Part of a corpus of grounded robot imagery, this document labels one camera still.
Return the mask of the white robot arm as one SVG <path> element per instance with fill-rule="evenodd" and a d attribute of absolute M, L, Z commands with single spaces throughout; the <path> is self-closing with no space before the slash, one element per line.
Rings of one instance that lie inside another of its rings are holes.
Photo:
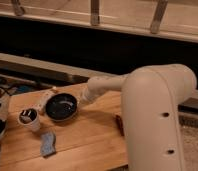
<path fill-rule="evenodd" d="M 125 75 L 90 78 L 79 106 L 119 91 L 129 171 L 186 171 L 178 105 L 196 86 L 194 72 L 185 65 L 145 66 Z"/>

